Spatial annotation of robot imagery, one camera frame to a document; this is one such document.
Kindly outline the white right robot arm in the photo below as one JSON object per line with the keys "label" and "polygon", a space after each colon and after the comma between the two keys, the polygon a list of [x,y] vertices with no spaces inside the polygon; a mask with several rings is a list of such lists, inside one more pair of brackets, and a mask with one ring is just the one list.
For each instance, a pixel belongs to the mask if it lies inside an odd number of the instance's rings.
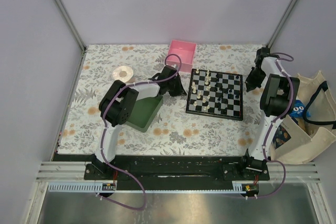
{"label": "white right robot arm", "polygon": [[259,103],[261,120],[256,139],[238,163],[240,176],[245,180],[253,180],[256,175],[268,173],[267,162],[272,140],[296,101],[300,80],[291,77],[281,65],[282,61],[293,61],[293,57],[279,56],[280,53],[272,54],[268,47],[258,49],[255,66],[245,81],[246,91],[249,92],[260,88],[262,82],[267,80]]}

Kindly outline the green plastic tray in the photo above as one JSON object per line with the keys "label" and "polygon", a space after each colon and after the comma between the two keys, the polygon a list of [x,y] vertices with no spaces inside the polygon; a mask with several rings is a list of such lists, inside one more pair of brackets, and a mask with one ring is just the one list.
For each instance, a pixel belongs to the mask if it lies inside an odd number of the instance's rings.
{"label": "green plastic tray", "polygon": [[125,124],[137,131],[145,133],[153,122],[162,104],[162,95],[137,100],[132,113]]}

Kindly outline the pink plastic box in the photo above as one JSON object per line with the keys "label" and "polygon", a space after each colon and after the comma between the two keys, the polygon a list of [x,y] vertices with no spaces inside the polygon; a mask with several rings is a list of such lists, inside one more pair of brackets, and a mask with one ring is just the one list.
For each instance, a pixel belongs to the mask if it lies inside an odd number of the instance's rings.
{"label": "pink plastic box", "polygon": [[181,59],[181,69],[180,72],[191,73],[193,68],[193,59],[196,52],[196,43],[180,41],[180,40],[172,40],[168,55],[176,54]]}

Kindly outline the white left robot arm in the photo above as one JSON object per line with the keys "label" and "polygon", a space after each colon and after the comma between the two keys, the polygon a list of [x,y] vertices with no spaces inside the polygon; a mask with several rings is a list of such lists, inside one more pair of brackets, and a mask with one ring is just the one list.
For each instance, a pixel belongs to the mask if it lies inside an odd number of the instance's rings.
{"label": "white left robot arm", "polygon": [[111,85],[99,103],[104,128],[99,147],[95,152],[96,157],[92,161],[96,174],[100,178],[109,179],[114,173],[114,167],[110,162],[116,156],[118,134],[121,125],[131,116],[135,103],[166,93],[172,97],[186,95],[179,70],[167,65],[147,81],[126,84],[116,80]]}

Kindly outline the black white chess board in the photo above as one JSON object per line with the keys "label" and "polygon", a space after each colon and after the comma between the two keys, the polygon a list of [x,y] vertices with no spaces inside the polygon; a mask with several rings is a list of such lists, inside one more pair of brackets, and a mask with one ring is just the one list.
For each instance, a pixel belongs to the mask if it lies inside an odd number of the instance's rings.
{"label": "black white chess board", "polygon": [[242,121],[243,76],[192,69],[185,112]]}

